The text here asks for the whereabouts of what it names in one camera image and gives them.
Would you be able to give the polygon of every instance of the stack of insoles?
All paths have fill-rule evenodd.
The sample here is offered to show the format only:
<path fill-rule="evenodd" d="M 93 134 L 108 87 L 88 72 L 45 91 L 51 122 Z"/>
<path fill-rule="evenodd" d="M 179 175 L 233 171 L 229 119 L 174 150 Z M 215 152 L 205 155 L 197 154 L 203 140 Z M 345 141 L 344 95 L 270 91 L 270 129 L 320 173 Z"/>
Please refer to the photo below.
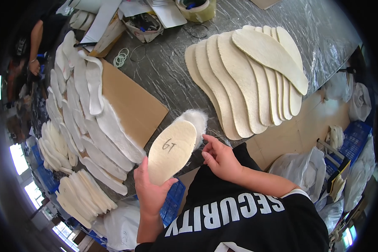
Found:
<path fill-rule="evenodd" d="M 246 25 L 213 35 L 189 46 L 185 61 L 231 140 L 290 120 L 308 89 L 297 45 L 282 27 Z"/>

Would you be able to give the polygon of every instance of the cardboard box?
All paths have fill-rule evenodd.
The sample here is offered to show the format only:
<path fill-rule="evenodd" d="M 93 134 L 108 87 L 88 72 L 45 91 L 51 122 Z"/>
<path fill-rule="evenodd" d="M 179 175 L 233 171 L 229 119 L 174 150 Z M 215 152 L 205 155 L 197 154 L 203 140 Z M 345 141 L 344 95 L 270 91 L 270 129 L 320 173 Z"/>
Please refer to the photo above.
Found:
<path fill-rule="evenodd" d="M 102 95 L 109 100 L 125 133 L 144 148 L 168 109 L 126 74 L 101 59 Z"/>

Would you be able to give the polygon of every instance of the person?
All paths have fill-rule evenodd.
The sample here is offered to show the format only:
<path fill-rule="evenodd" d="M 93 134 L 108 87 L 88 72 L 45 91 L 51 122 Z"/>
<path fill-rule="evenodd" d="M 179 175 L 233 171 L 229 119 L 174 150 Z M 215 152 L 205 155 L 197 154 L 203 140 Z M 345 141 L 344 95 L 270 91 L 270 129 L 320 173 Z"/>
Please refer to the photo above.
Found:
<path fill-rule="evenodd" d="M 134 170 L 140 203 L 136 252 L 322 251 L 328 231 L 308 194 L 293 182 L 265 173 L 246 143 L 234 149 L 210 135 L 180 214 L 164 229 L 160 209 L 172 184 L 150 183 L 147 157 Z"/>
<path fill-rule="evenodd" d="M 12 55 L 19 68 L 25 65 L 37 76 L 41 64 L 38 54 L 44 54 L 53 46 L 56 38 L 68 17 L 61 14 L 51 14 L 55 11 L 50 3 L 42 3 L 23 21 L 15 36 Z"/>

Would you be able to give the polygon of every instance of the tape roll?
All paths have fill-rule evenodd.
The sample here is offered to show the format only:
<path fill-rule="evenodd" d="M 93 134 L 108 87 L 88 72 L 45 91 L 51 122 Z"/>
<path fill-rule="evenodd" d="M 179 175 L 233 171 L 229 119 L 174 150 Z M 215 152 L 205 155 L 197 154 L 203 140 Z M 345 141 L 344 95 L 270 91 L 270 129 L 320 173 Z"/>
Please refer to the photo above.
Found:
<path fill-rule="evenodd" d="M 187 20 L 203 23 L 215 16 L 216 1 L 217 0 L 206 0 L 204 4 L 191 8 L 191 3 L 195 5 L 196 1 L 176 0 L 176 5 Z"/>

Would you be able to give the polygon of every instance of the white plastic bag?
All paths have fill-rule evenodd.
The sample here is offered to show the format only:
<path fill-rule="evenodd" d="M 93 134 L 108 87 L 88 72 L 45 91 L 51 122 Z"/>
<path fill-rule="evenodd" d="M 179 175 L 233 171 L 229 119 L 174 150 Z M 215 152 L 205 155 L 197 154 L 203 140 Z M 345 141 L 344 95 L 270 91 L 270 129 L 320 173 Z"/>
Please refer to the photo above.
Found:
<path fill-rule="evenodd" d="M 360 156 L 353 164 L 344 186 L 344 212 L 353 210 L 362 198 L 367 181 L 375 168 L 374 139 L 370 134 Z"/>
<path fill-rule="evenodd" d="M 284 154 L 272 164 L 269 173 L 297 184 L 315 203 L 325 179 L 324 153 L 314 146 L 308 153 Z"/>
<path fill-rule="evenodd" d="M 356 83 L 353 96 L 349 101 L 350 121 L 360 120 L 365 122 L 371 112 L 371 99 L 367 87 L 362 83 Z"/>
<path fill-rule="evenodd" d="M 134 249 L 137 245 L 137 230 L 140 222 L 138 200 L 119 201 L 118 207 L 104 216 L 108 243 L 116 251 Z"/>
<path fill-rule="evenodd" d="M 348 102 L 353 93 L 353 75 L 346 72 L 335 73 L 323 86 L 326 100 Z"/>
<path fill-rule="evenodd" d="M 318 212 L 328 228 L 328 234 L 332 233 L 333 229 L 335 229 L 336 224 L 343 213 L 343 204 L 344 199 L 342 197 L 336 203 L 328 204 Z"/>

